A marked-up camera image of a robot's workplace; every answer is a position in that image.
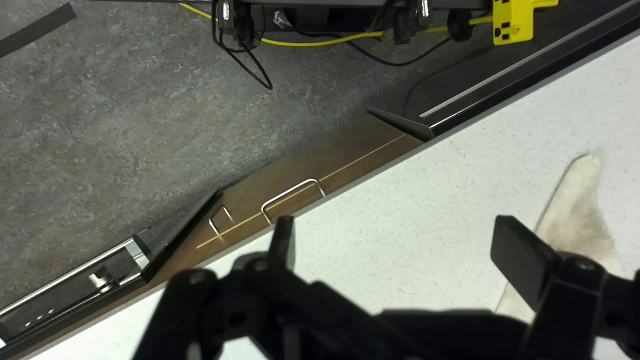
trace gray carpet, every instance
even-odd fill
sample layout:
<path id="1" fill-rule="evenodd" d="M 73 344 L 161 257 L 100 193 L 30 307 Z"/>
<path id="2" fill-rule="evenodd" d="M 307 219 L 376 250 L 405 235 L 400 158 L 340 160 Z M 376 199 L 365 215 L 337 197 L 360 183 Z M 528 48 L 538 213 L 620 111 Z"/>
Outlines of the gray carpet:
<path id="1" fill-rule="evenodd" d="M 59 4 L 2 0 L 0 39 Z M 73 23 L 0 60 L 0 309 L 471 50 L 385 69 L 261 46 L 267 93 L 173 4 L 71 4 Z M 365 46 L 405 58 L 436 40 Z"/>

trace metal strip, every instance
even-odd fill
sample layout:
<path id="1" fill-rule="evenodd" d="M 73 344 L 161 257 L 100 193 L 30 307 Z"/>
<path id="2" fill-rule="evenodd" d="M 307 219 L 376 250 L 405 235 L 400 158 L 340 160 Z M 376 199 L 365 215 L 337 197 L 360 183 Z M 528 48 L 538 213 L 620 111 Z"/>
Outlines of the metal strip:
<path id="1" fill-rule="evenodd" d="M 273 199 L 261 203 L 259 213 L 261 213 L 263 220 L 265 220 L 267 225 L 273 225 L 271 219 L 265 215 L 265 209 L 271 206 L 271 205 L 275 205 L 275 203 L 279 203 L 281 199 L 289 197 L 292 193 L 297 193 L 299 189 L 304 189 L 304 187 L 307 187 L 307 185 L 318 187 L 322 199 L 325 199 L 325 193 L 323 193 L 319 181 L 318 181 L 318 178 L 306 178 L 306 181 L 293 185 L 292 189 L 275 194 Z"/>
<path id="2" fill-rule="evenodd" d="M 131 281 L 136 281 L 136 279 L 140 279 L 140 272 L 136 272 L 136 275 L 131 275 L 131 277 L 121 279 L 121 281 L 119 281 L 119 287 L 125 287 L 125 285 L 129 285 L 129 283 L 131 283 Z"/>
<path id="3" fill-rule="evenodd" d="M 97 258 L 93 258 L 93 261 L 90 261 L 90 262 L 85 262 L 85 264 L 81 264 L 81 267 L 77 267 L 77 269 L 70 271 L 68 275 L 64 275 L 64 277 L 56 279 L 53 283 L 50 283 L 50 285 L 45 285 L 45 287 L 41 287 L 41 289 L 33 291 L 31 294 L 27 294 L 27 297 L 19 298 L 18 303 L 14 303 L 14 305 L 6 307 L 4 311 L 0 311 L 0 316 L 4 316 L 4 314 L 7 314 L 7 312 L 15 311 L 18 307 L 22 307 L 22 305 L 25 305 L 25 303 L 30 303 L 30 300 L 37 298 L 40 294 L 43 294 L 43 293 L 48 293 L 48 291 L 56 289 L 58 285 L 62 285 L 62 283 L 65 283 L 65 281 L 70 281 L 71 277 L 76 277 L 76 275 L 79 275 L 79 272 L 88 271 L 90 267 L 93 267 L 93 264 L 97 264 L 97 262 L 106 261 L 107 257 L 111 257 L 111 255 L 115 255 L 115 253 L 119 253 L 119 250 L 125 250 L 125 253 L 136 261 L 136 257 L 133 257 L 133 255 L 140 250 L 140 246 L 136 244 L 136 241 L 133 241 L 133 239 L 129 239 L 129 241 L 121 242 L 121 244 L 118 244 L 118 246 L 113 246 L 113 248 L 106 250 L 106 253 L 103 253 L 103 255 L 100 255 Z"/>
<path id="4" fill-rule="evenodd" d="M 219 231 L 218 231 L 218 227 L 216 227 L 216 222 L 214 222 L 214 216 L 216 216 L 218 213 L 214 213 L 210 219 L 205 219 L 205 225 L 216 233 L 216 236 L 219 235 Z M 221 213 L 225 215 L 228 220 L 235 222 L 233 216 L 231 216 L 231 213 L 228 213 L 225 206 L 221 206 Z"/>

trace yellow component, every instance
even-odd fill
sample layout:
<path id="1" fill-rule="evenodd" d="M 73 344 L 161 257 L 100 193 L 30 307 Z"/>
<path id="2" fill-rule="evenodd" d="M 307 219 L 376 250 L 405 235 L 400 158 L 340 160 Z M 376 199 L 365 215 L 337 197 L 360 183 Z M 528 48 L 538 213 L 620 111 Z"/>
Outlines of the yellow component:
<path id="1" fill-rule="evenodd" d="M 195 14 L 195 16 L 212 21 L 212 14 L 201 12 L 200 9 L 190 6 L 186 2 L 179 2 L 179 9 L 184 9 L 184 10 L 187 10 L 187 12 Z M 489 23 L 492 23 L 492 16 L 471 19 L 469 21 L 471 26 L 482 26 L 482 24 L 489 24 Z M 422 35 L 446 35 L 446 32 L 447 32 L 447 28 L 439 26 L 439 28 L 427 28 Z M 325 46 L 356 43 L 356 40 L 363 40 L 363 39 L 382 39 L 382 37 L 384 37 L 384 32 L 360 32 L 360 35 L 352 35 L 352 37 L 329 39 L 329 40 L 313 40 L 313 43 L 275 40 L 275 39 L 259 39 L 259 43 L 267 45 L 267 46 L 279 46 L 279 48 L 325 48 Z"/>
<path id="2" fill-rule="evenodd" d="M 533 10 L 553 9 L 558 0 L 493 0 L 493 46 L 533 39 Z"/>

